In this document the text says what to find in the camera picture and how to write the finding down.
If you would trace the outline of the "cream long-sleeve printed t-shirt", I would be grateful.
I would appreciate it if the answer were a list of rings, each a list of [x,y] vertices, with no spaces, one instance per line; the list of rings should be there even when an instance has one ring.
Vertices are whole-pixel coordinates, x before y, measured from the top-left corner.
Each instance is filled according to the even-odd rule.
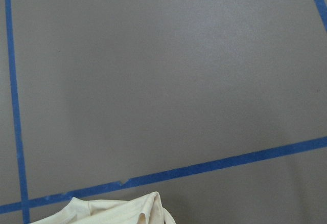
[[[162,206],[160,194],[152,192],[130,201],[86,201],[74,197],[61,211],[36,223],[175,223],[175,220]]]

